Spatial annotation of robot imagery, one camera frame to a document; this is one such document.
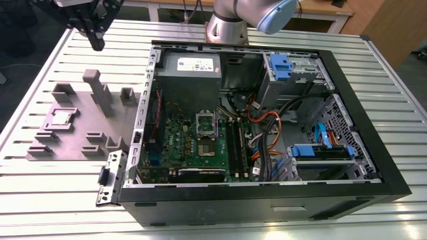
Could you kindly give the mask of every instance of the power supply label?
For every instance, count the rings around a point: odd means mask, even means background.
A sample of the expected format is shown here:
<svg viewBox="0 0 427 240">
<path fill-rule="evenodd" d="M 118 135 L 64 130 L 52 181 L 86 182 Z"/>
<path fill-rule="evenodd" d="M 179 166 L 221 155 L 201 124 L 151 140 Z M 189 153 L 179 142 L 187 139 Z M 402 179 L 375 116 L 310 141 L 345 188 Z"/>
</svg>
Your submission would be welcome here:
<svg viewBox="0 0 427 240">
<path fill-rule="evenodd" d="M 178 71 L 214 72 L 214 59 L 181 57 L 178 59 Z"/>
</svg>

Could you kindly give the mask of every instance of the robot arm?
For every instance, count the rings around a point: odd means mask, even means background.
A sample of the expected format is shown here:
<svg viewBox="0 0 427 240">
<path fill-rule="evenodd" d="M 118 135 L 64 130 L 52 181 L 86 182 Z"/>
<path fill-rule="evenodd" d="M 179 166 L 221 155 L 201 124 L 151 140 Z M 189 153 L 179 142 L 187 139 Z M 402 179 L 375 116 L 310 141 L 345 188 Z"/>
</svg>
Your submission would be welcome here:
<svg viewBox="0 0 427 240">
<path fill-rule="evenodd" d="M 70 29 L 88 38 L 95 51 L 104 49 L 104 33 L 118 15 L 123 0 L 32 0 L 34 4 Z M 104 7 L 106 14 L 99 15 Z"/>
<path fill-rule="evenodd" d="M 95 51 L 104 49 L 104 33 L 124 0 L 31 0 L 70 29 L 88 38 Z M 106 9 L 100 16 L 99 8 Z M 215 0 L 207 26 L 207 41 L 223 44 L 249 42 L 247 22 L 266 34 L 277 33 L 290 21 L 297 0 Z"/>
<path fill-rule="evenodd" d="M 297 0 L 215 0 L 207 26 L 211 43 L 246 44 L 247 23 L 266 34 L 275 34 L 289 23 Z"/>
</svg>

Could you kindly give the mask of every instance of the open computer tower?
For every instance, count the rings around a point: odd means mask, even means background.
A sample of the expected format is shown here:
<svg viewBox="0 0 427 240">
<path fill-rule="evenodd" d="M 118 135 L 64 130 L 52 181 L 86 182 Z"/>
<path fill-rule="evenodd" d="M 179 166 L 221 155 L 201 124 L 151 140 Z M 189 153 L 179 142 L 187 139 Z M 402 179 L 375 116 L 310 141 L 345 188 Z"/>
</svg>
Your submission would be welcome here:
<svg viewBox="0 0 427 240">
<path fill-rule="evenodd" d="M 145 78 L 99 207 L 143 226 L 266 223 L 411 194 L 330 51 L 155 41 Z"/>
</svg>

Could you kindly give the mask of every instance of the motherboard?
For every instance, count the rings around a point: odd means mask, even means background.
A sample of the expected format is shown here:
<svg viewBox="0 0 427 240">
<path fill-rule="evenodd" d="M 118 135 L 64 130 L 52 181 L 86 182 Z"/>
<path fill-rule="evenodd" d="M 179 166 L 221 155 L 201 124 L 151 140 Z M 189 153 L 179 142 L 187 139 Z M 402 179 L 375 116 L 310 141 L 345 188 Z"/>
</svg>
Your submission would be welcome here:
<svg viewBox="0 0 427 240">
<path fill-rule="evenodd" d="M 163 150 L 149 151 L 139 162 L 142 183 L 191 182 L 195 175 L 203 182 L 251 181 L 245 137 L 250 123 L 215 116 L 210 119 L 207 113 L 199 118 L 167 119 Z"/>
</svg>

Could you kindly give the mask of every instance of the slotted aluminum surface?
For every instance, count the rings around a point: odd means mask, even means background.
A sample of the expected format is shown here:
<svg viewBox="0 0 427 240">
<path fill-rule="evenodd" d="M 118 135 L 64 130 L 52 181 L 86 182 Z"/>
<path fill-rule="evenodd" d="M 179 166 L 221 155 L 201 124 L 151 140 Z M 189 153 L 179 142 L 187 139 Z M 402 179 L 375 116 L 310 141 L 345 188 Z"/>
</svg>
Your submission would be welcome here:
<svg viewBox="0 0 427 240">
<path fill-rule="evenodd" d="M 251 45 L 325 49 L 342 70 L 381 134 L 413 195 L 327 221 L 143 228 L 122 207 L 95 208 L 104 161 L 26 160 L 48 113 L 56 83 L 88 91 L 82 76 L 99 69 L 110 91 L 145 82 L 151 40 L 205 41 L 202 25 L 116 20 L 102 52 L 68 30 L 0 135 L 0 236 L 40 239 L 426 239 L 426 113 L 375 47 L 358 36 L 249 31 Z"/>
</svg>

